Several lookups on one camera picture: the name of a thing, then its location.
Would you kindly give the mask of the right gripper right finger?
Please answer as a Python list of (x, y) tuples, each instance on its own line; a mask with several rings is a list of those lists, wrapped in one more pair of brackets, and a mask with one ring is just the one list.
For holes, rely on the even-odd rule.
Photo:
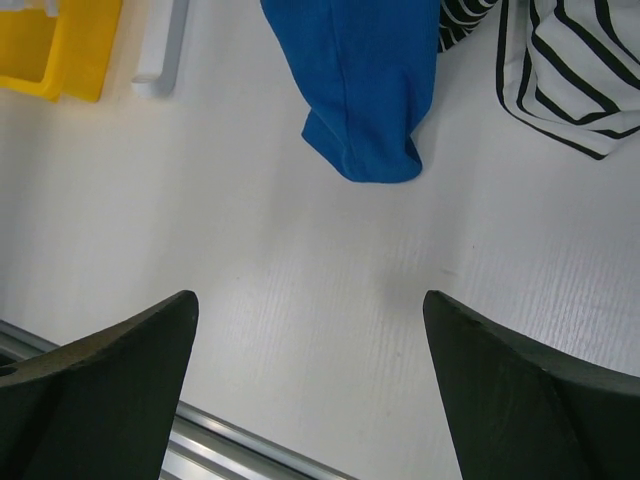
[(465, 479), (636, 479), (639, 380), (510, 330), (439, 291), (423, 317)]

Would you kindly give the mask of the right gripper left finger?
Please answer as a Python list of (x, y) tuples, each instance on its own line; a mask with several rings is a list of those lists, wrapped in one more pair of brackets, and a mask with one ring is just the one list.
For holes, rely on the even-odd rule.
[(4, 479), (157, 479), (198, 324), (181, 291), (1, 368)]

